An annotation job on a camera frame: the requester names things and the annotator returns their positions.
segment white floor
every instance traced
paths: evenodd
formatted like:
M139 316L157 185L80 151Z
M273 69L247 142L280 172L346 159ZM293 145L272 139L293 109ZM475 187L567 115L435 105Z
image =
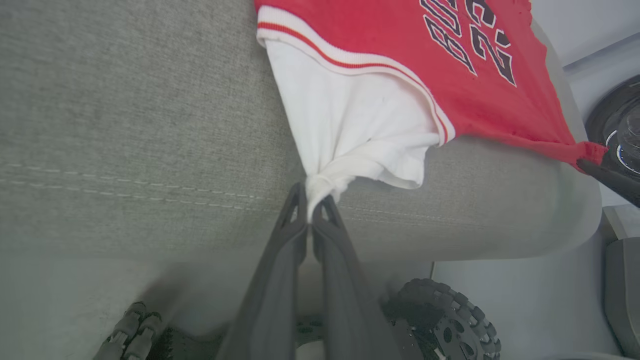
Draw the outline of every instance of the white floor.
M437 263L434 280L469 297L495 326L503 359L619 354L602 307L602 239L544 258Z
M545 258L437 263L435 280L481 307L502 341L503 359L565 352L618 354L605 321L602 241ZM232 256L181 264L193 284L176 320L202 334L237 308L255 263ZM126 307L176 266L125 259L0 258L0 348L3 359L88 359ZM428 277L431 263L364 265L375 293ZM301 271L300 309L320 308L316 265ZM175 293L165 286L167 293Z

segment white wall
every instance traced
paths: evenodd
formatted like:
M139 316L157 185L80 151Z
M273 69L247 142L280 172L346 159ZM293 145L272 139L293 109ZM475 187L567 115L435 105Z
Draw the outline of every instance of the white wall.
M638 0L532 0L531 12L564 65L640 32Z

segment black rubber tire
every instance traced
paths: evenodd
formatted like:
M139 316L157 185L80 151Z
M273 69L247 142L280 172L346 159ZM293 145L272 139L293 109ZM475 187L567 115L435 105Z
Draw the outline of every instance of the black rubber tire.
M410 336L415 335L424 359L438 359L435 347L448 360L500 359L502 344L493 324L479 307L446 284L411 280L383 305L383 312L392 324L400 319L409 323Z

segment red trim stripe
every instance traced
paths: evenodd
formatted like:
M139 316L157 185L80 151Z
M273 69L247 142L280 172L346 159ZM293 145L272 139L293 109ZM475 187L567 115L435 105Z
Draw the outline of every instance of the red trim stripe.
M388 69L392 69L395 71L400 72L401 74L405 75L406 77L408 77L409 79L411 79L414 83L416 83L419 87L423 88L423 86L418 83L416 80L414 80L411 76L409 76L407 73L405 73L404 71L400 70L397 67L385 64L385 63L362 63L362 64L352 64L352 63L343 63L341 61L335 60L333 58L330 58L327 54L325 54L324 52L322 52L322 50L320 50L320 48L318 46L316 46L311 40L309 40L305 35L302 35L301 33L298 33L297 31L288 28L286 26L280 25L280 24L275 24L274 22L259 22L258 23L258 28L259 29L269 29L269 30L275 30L275 31L280 31L282 33L285 34L289 34L293 37L296 37L300 40L302 40L305 44L309 45L313 50L315 50L318 54L320 54L320 56L322 56L326 61L330 62L333 65L336 66L340 66L340 67L344 67L347 69L362 69L365 67L386 67ZM434 112L436 114L436 118L438 119L438 122L440 123L442 130L444 131L444 142L448 142L449 141L449 134L447 133L447 127L444 126L444 123L442 122L442 119L440 119L440 117L438 116L438 114L436 113L436 111L434 110Z

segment black object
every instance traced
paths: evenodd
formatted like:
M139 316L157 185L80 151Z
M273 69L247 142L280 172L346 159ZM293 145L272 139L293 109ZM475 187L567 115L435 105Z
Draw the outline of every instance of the black object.
M637 181L608 168L599 167L585 159L578 160L578 167L625 198L625 200L640 208L640 183Z
M315 208L309 225L307 198L299 183L289 192L217 359L295 359L296 283L309 229L323 266L326 358L402 359L333 198Z
M493 324L479 307L446 284L413 279L382 309L391 326L399 328L394 333L415 338L420 360L500 359L502 345ZM412 350L405 346L403 355Z
M640 75L611 90L595 106L586 122L589 141L609 148L597 166L579 160L578 166L606 187L640 205Z

